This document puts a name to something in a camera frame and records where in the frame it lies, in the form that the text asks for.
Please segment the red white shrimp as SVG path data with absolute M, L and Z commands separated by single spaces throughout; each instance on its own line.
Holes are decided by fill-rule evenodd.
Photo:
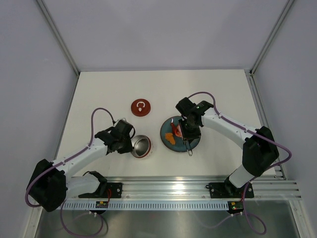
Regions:
M 181 131 L 180 125 L 178 125 L 177 127 L 178 127 L 179 132 L 177 134 L 174 134 L 174 135 L 179 137 L 179 138 L 182 138 L 182 131 Z

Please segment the round steel lunch box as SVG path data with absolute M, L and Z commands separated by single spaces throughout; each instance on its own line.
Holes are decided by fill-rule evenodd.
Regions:
M 152 142 L 145 135 L 136 135 L 131 140 L 133 150 L 131 152 L 132 156 L 138 159 L 145 158 L 151 153 Z

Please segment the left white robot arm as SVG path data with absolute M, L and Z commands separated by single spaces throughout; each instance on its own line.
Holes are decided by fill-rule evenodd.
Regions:
M 132 152 L 131 140 L 134 135 L 134 126 L 121 119 L 105 130 L 92 133 L 89 143 L 78 152 L 54 162 L 41 160 L 37 163 L 26 188 L 25 202 L 33 207 L 29 201 L 32 197 L 37 202 L 36 207 L 43 207 L 47 212 L 51 212 L 71 197 L 108 198 L 111 190 L 107 179 L 100 173 L 92 171 L 81 177 L 76 177 L 75 174 L 110 153 Z

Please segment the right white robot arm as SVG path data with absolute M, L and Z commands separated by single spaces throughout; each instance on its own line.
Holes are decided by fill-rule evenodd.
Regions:
M 269 128 L 253 128 L 235 122 L 223 116 L 215 105 L 201 101 L 193 103 L 188 97 L 176 104 L 181 114 L 179 120 L 183 143 L 191 148 L 190 143 L 201 137 L 200 129 L 207 127 L 227 137 L 242 149 L 242 164 L 225 181 L 209 183 L 210 191 L 215 191 L 227 198 L 244 197 L 248 182 L 260 177 L 279 157 L 273 135 Z

